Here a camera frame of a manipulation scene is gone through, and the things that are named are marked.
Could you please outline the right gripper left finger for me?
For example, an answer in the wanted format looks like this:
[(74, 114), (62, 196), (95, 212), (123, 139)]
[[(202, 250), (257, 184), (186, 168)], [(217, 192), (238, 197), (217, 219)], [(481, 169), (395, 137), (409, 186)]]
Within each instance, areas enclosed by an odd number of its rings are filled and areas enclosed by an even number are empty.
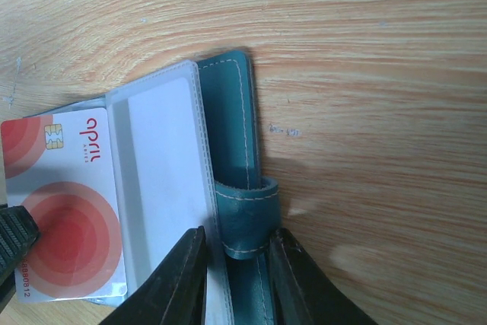
[(203, 324), (207, 262), (205, 229), (190, 228), (140, 288), (101, 323)]

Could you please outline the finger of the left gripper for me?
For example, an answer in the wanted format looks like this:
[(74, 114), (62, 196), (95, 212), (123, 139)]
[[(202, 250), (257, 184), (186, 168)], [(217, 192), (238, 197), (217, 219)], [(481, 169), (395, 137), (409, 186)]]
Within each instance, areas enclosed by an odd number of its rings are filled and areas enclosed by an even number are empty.
[(40, 229), (23, 206), (1, 208), (1, 290), (14, 288), (14, 270), (39, 240)]

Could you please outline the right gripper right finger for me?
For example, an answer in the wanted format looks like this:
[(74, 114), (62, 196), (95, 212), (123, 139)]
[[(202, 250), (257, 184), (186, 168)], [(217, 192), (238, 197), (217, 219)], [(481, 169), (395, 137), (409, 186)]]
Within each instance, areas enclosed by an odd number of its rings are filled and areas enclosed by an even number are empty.
[(269, 285), (277, 324), (375, 324), (286, 228), (270, 236)]

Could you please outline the teal card holder wallet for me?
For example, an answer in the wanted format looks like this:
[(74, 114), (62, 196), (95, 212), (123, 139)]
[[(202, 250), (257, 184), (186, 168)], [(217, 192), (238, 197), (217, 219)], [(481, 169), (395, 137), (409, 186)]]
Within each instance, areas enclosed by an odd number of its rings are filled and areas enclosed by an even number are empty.
[(108, 112), (129, 293), (201, 225), (206, 323), (275, 323), (265, 252), (282, 222), (279, 185), (261, 170), (255, 99), (251, 59), (236, 49), (60, 107)]

